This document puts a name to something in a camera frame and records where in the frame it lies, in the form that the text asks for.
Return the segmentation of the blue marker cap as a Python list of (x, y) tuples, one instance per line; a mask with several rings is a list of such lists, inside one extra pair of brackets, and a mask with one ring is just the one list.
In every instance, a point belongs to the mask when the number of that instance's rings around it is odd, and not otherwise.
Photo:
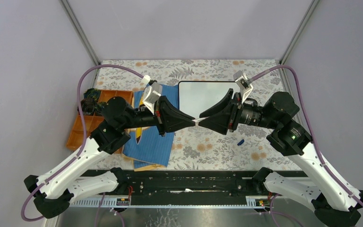
[(244, 140), (241, 140), (237, 143), (238, 146), (241, 146), (244, 143)]

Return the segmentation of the blue capped whiteboard marker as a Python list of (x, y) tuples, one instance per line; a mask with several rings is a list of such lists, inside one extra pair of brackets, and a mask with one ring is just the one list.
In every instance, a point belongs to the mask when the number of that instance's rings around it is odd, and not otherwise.
[(197, 118), (197, 119), (193, 119), (192, 121), (194, 121), (195, 123), (199, 123), (203, 120), (207, 119), (207, 117), (202, 117), (202, 118)]

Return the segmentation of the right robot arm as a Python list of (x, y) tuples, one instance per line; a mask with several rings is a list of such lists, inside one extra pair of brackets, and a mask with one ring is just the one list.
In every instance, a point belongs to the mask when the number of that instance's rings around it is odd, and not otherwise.
[(299, 106), (287, 92), (276, 92), (264, 106), (243, 102), (239, 93), (229, 89), (214, 106), (200, 114), (199, 126), (221, 134), (233, 131), (239, 124), (271, 129), (270, 145), (300, 167), (311, 179), (307, 186), (284, 178), (269, 168), (261, 168), (254, 176), (256, 194), (281, 194), (311, 211), (326, 226), (353, 227), (363, 207), (363, 190), (348, 183), (326, 158), (316, 151), (312, 136), (293, 120)]

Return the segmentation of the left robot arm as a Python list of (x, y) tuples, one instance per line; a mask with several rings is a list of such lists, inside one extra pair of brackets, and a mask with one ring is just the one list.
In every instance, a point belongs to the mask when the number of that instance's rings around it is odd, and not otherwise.
[(195, 125), (193, 117), (178, 110), (165, 96), (155, 101), (153, 111), (133, 108), (123, 97), (116, 96), (107, 101), (101, 114), (103, 122), (72, 155), (47, 173), (24, 180), (30, 192), (28, 199), (42, 217), (56, 217), (70, 204), (92, 195), (126, 192), (128, 180), (118, 167), (84, 180), (80, 177), (125, 145), (130, 140), (128, 129), (155, 126), (160, 135), (165, 135)]

